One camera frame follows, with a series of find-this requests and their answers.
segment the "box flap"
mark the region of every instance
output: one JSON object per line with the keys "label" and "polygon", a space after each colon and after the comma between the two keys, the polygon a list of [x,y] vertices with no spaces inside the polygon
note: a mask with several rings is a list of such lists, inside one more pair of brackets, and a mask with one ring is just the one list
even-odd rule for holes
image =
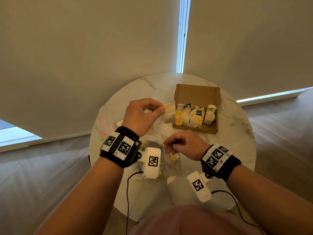
{"label": "box flap", "polygon": [[174,94],[176,104],[192,103],[194,106],[207,107],[221,105],[219,87],[177,84]]}

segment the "forearm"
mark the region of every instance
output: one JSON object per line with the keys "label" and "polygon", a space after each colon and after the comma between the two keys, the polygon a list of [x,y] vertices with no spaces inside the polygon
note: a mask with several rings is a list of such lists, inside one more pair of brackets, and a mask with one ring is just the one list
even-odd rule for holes
{"label": "forearm", "polygon": [[247,167],[235,167],[227,186],[266,233],[313,233],[313,205]]}
{"label": "forearm", "polygon": [[98,158],[35,234],[102,234],[123,172],[115,163]]}

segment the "baseboard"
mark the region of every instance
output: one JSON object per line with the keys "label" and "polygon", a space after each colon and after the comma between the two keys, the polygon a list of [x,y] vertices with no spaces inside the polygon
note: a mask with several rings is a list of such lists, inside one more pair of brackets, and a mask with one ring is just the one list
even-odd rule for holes
{"label": "baseboard", "polygon": [[39,139],[39,140],[34,140],[34,141],[29,141],[29,142],[24,142],[24,143],[11,144],[11,145],[0,147],[0,153],[11,151],[11,150],[16,150],[16,149],[22,149],[22,148],[26,148],[32,145],[42,144],[46,142],[59,141],[59,140],[68,139],[68,138],[76,138],[76,137],[80,137],[80,136],[84,136],[88,134],[91,134],[91,130],[80,132],[80,133],[75,133],[75,134],[70,134],[70,135],[65,135],[65,136],[60,136],[56,138],[51,138],[51,139]]}
{"label": "baseboard", "polygon": [[288,92],[281,92],[281,93],[276,93],[276,94],[271,94],[271,95],[264,95],[264,96],[243,99],[243,100],[237,100],[237,103],[240,106],[250,106],[250,105],[256,105],[256,104],[265,103],[265,102],[272,102],[272,101],[297,97],[297,96],[300,96],[303,92],[304,92],[304,89],[292,90]]}

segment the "cardboard box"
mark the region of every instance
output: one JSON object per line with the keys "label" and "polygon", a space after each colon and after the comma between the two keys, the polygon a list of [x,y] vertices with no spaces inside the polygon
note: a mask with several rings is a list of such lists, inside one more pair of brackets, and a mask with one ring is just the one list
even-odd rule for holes
{"label": "cardboard box", "polygon": [[[208,105],[215,105],[219,107],[221,105],[221,93],[219,87],[212,86],[196,86],[196,85],[186,85],[177,84],[174,94],[174,100],[177,104],[187,104],[191,103],[194,106],[204,107],[207,110]],[[183,125],[173,124],[173,128],[201,132],[201,133],[211,133],[216,134],[218,131],[218,110],[215,112],[215,120],[210,125],[202,123],[201,128],[191,128]]]}

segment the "pink shirt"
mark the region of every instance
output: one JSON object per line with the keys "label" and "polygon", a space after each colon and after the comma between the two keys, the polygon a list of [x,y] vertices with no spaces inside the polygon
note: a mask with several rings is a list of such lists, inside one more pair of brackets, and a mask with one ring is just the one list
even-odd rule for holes
{"label": "pink shirt", "polygon": [[210,212],[194,205],[184,205],[139,222],[130,235],[259,235],[241,218],[228,212]]}

